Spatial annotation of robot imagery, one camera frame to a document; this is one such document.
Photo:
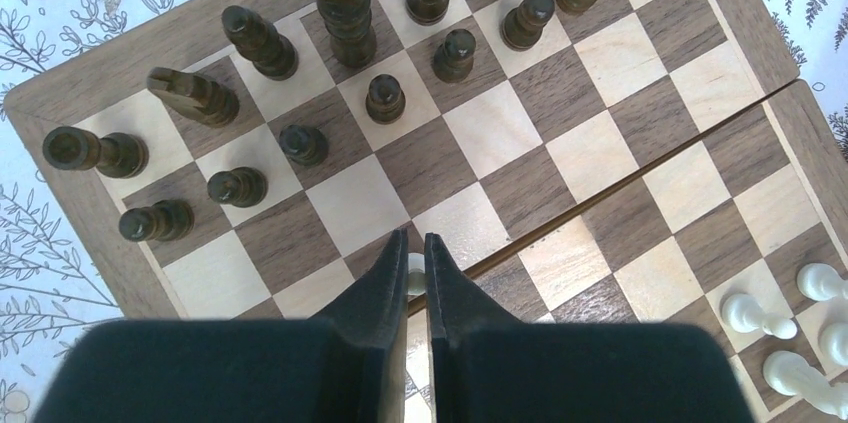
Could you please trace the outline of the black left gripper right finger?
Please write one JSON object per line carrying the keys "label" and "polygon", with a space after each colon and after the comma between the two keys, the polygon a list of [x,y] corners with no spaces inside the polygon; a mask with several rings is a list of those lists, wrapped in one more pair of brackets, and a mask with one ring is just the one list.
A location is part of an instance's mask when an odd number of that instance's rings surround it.
{"label": "black left gripper right finger", "polygon": [[439,422],[749,422],[721,347],[676,323],[527,323],[425,237]]}

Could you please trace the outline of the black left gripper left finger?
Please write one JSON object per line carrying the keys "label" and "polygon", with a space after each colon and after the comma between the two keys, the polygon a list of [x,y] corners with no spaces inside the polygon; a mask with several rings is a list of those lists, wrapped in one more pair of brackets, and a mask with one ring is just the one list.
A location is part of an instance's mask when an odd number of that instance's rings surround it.
{"label": "black left gripper left finger", "polygon": [[38,422],[399,422],[408,235],[306,319],[124,319],[68,354]]}

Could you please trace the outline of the white chess pawn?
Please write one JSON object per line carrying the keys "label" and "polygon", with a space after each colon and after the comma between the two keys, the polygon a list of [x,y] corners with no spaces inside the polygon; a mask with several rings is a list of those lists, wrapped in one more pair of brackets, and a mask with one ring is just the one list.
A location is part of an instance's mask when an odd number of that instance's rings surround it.
{"label": "white chess pawn", "polygon": [[826,326],[819,336],[821,352],[839,366],[847,366],[847,335],[845,322],[836,322]]}

